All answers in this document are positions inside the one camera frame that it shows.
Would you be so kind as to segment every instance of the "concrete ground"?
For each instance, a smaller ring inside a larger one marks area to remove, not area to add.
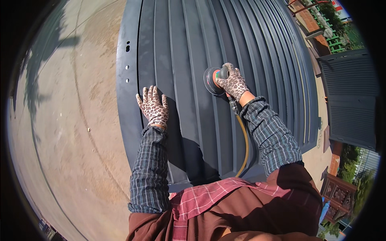
[[[125,2],[62,1],[32,46],[15,105],[9,104],[8,136],[20,184],[39,218],[68,240],[124,240],[128,233],[131,172],[115,93]],[[323,130],[320,78],[317,86]],[[331,150],[322,149],[303,155],[319,188],[331,160]]]

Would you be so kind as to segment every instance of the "hand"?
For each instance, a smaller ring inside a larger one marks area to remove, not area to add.
[[[164,130],[166,129],[166,122],[169,118],[168,103],[166,101],[166,95],[162,95],[162,104],[159,102],[158,89],[156,86],[150,86],[149,92],[147,88],[143,88],[143,99],[142,102],[139,94],[136,94],[138,106],[142,113],[149,120],[149,125],[161,126]]]
[[[248,91],[248,87],[238,68],[233,67],[233,64],[231,63],[225,63],[223,67],[225,66],[228,67],[229,77],[227,79],[216,78],[215,81],[221,88],[223,88],[239,102],[241,95],[245,91]]]

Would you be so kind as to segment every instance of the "gray metal gate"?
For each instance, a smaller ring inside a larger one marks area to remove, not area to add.
[[[367,49],[318,58],[328,98],[330,139],[375,150],[378,82]]]

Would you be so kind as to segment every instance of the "red plaid shirt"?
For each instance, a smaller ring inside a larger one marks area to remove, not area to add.
[[[241,178],[231,177],[218,182],[187,188],[172,195],[170,200],[173,211],[173,241],[187,240],[188,219],[196,217],[210,209],[225,195],[239,187],[247,186],[273,197],[292,200],[298,205],[306,206],[311,212],[319,212],[320,204],[310,199],[310,194],[301,190],[282,189],[277,185],[268,185],[263,182],[250,183]]]

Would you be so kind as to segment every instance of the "yellow air hose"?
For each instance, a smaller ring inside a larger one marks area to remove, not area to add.
[[[241,121],[240,116],[236,115],[236,117],[237,117],[237,120],[239,121],[239,124],[241,126],[242,132],[244,134],[244,139],[245,139],[245,158],[244,158],[244,162],[243,162],[239,172],[235,176],[235,177],[239,177],[241,172],[243,171],[243,169],[247,165],[247,160],[248,160],[248,155],[249,155],[249,143],[248,143],[248,136],[247,136],[247,131],[245,130],[245,126],[244,126],[243,122]]]

